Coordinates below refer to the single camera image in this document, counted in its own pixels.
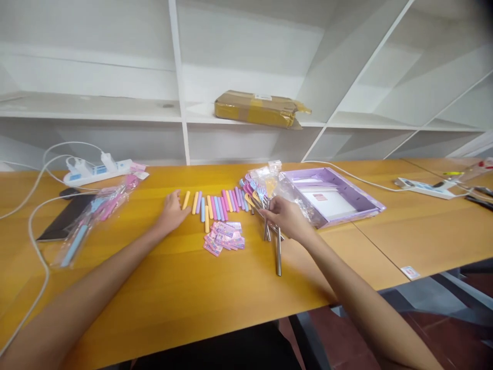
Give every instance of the black phone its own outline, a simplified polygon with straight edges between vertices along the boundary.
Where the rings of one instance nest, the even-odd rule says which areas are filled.
[[[74,228],[75,221],[95,196],[94,194],[75,196],[50,226],[46,228],[37,241],[53,242],[66,239],[70,231]]]

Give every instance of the purple box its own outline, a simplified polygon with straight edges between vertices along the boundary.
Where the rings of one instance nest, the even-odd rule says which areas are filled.
[[[309,208],[311,223],[318,229],[373,217],[386,208],[330,168],[287,171],[283,174],[296,197]]]

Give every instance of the cardboard package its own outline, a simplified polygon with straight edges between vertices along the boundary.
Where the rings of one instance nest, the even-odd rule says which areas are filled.
[[[218,118],[301,130],[296,112],[312,111],[289,98],[228,90],[216,99],[214,112]]]

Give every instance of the power strip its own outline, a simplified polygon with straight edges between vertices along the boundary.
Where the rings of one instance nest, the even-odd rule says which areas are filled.
[[[456,197],[455,194],[449,192],[448,190],[434,188],[433,186],[425,182],[413,181],[399,177],[396,181],[394,181],[394,184],[402,189],[414,191],[415,193],[431,195],[437,198],[452,199]]]
[[[63,177],[63,182],[70,187],[78,187],[85,184],[89,184],[96,181],[106,180],[112,177],[121,175],[128,175],[133,161],[131,159],[125,159],[123,161],[116,162],[117,170],[108,171],[105,165],[94,166],[92,168],[92,175],[82,177],[81,174],[72,174],[69,172]]]

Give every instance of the yellow table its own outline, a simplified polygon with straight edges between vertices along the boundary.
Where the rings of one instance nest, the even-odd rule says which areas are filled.
[[[395,168],[411,166],[403,161],[386,163]],[[248,169],[258,166],[149,168],[151,175],[118,215],[92,231],[75,268],[53,272],[34,313],[149,227],[162,209],[163,197],[172,190],[182,189],[182,195],[187,190],[192,194],[202,190],[204,194],[220,195],[222,189],[233,188]],[[283,169],[314,166],[285,164]],[[22,201],[35,177],[36,173],[0,174],[1,214]],[[22,210],[0,220],[2,345],[32,304],[44,279],[27,237],[27,218],[35,206],[56,197],[63,188],[44,177]],[[66,204],[65,200],[57,200],[42,208],[35,218],[35,235]],[[297,243],[284,242],[282,277],[277,277],[274,245],[262,241],[263,224],[259,217],[246,212],[230,215],[231,220],[242,223],[244,251],[224,251],[218,258],[212,256],[202,248],[204,231],[199,216],[190,216],[125,283],[69,355],[66,367],[99,368],[335,302],[321,273]],[[408,281],[355,225],[336,226],[324,237],[375,289]]]
[[[453,170],[439,164],[441,160],[423,161],[434,163],[429,168],[440,173]],[[338,162],[337,165],[389,188],[396,188],[392,182],[397,177],[429,184],[441,179],[404,161],[367,161],[365,165]],[[387,207],[377,217],[356,221],[354,225],[397,267],[411,266],[421,276],[428,276],[493,257],[491,211],[463,198],[444,200],[413,192],[394,193],[350,180]]]
[[[447,178],[448,176],[444,175],[444,172],[461,172],[470,165],[478,163],[481,158],[405,158],[404,160],[442,178]],[[471,179],[465,185],[493,189],[493,171]],[[460,194],[461,191],[457,192],[456,190],[458,190],[457,187],[451,188],[452,192]]]

